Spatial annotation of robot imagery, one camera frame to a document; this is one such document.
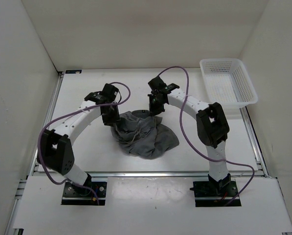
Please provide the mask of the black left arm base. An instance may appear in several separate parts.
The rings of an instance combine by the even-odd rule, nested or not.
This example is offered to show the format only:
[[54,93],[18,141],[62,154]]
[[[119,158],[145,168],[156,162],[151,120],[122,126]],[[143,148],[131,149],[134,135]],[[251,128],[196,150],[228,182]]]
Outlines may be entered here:
[[92,181],[86,188],[77,187],[70,182],[64,184],[62,205],[69,206],[104,206],[106,203],[107,182]]

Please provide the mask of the grey drawstring shorts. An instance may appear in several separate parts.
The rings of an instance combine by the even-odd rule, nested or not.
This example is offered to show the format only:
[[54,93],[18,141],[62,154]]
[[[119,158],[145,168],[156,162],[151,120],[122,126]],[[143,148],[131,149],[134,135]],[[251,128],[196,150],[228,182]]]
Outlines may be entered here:
[[161,122],[148,110],[127,111],[120,114],[111,133],[125,154],[153,160],[180,144],[173,130]]

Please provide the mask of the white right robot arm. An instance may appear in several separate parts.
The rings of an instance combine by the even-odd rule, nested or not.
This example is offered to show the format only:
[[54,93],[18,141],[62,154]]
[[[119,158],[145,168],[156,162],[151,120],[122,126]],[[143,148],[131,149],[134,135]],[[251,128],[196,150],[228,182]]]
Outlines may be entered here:
[[148,95],[150,114],[155,116],[164,112],[164,105],[169,104],[180,108],[196,121],[198,137],[207,150],[209,191],[213,195],[221,195],[231,181],[225,156],[229,125],[222,106],[217,102],[208,104],[199,101],[187,95],[178,85],[167,85],[159,76],[148,85],[151,89]]

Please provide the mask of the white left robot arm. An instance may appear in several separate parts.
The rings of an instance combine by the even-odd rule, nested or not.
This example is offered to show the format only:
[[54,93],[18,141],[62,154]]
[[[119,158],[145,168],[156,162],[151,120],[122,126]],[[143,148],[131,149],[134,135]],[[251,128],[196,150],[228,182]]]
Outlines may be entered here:
[[38,163],[51,169],[75,184],[81,196],[90,194],[92,184],[89,175],[75,163],[73,144],[78,136],[97,118],[101,117],[105,126],[113,126],[120,121],[115,99],[119,89],[106,83],[98,92],[91,92],[78,110],[51,130],[43,130],[38,147]]

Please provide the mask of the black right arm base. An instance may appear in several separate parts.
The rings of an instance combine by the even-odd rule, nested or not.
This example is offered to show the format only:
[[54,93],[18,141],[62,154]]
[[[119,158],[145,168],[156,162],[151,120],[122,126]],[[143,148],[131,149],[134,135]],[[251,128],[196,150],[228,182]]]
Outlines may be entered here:
[[190,188],[194,193],[195,207],[240,207],[241,201],[235,181],[231,181],[224,189],[216,191],[208,181],[194,181]]

